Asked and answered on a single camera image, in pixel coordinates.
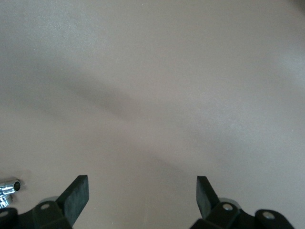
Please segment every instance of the screw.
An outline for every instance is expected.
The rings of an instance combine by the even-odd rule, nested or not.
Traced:
[[[45,210],[49,207],[50,205],[49,204],[44,204],[40,207],[41,210]]]
[[[224,204],[224,205],[223,205],[223,208],[224,208],[225,210],[227,210],[227,211],[232,211],[232,210],[233,210],[233,207],[232,207],[232,205],[230,205],[230,204]]]
[[[263,216],[266,218],[266,219],[275,219],[275,216],[269,212],[269,211],[264,211],[263,212]]]
[[[3,211],[3,212],[0,213],[0,218],[1,218],[1,217],[5,217],[5,216],[7,216],[8,214],[9,214],[8,211]]]

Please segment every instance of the black plastic bracket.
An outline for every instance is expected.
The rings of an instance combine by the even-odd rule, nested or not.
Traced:
[[[56,201],[45,201],[21,215],[15,208],[0,209],[0,228],[72,229],[88,200],[88,176],[81,175]]]
[[[191,229],[294,229],[276,211],[262,209],[250,216],[232,203],[220,202],[207,177],[197,177],[196,199],[202,219]]]

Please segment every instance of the white tabletop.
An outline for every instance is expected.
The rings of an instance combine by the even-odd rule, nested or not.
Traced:
[[[196,176],[305,212],[305,13],[289,0],[0,2],[0,178],[25,212],[80,174],[75,229],[188,229]]]

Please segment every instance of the metal tube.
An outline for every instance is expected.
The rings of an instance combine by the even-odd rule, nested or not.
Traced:
[[[19,191],[21,188],[21,182],[19,180],[12,180],[0,184],[0,197],[5,195],[13,194]]]

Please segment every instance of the chrome metal cylinder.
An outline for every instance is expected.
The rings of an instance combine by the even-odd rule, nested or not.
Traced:
[[[11,195],[0,197],[0,209],[6,208],[8,205],[11,204],[12,201],[13,200],[12,200]]]
[[[21,182],[19,180],[12,180],[0,184],[0,197],[13,194],[19,191],[21,188]]]

